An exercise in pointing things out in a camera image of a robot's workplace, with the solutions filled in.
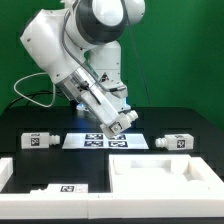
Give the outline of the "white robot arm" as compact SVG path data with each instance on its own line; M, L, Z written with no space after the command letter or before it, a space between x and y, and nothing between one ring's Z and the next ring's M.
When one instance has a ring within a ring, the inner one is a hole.
M136 111L123 103L120 80L125 28L141 21L144 0L62 0L59 10L40 10L23 28L20 40L69 100L83 104L112 138L131 126Z

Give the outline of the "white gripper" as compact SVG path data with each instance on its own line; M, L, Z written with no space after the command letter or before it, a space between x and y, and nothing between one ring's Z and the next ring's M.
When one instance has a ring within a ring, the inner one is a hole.
M107 138L112 138L122 132L118 123L112 125L119 117L120 112L109 100L111 94L118 100L127 96L127 87L118 80L106 80L99 83L94 75L83 68L78 68L69 77L71 93L74 98L83 103L90 112L101 122L100 128Z

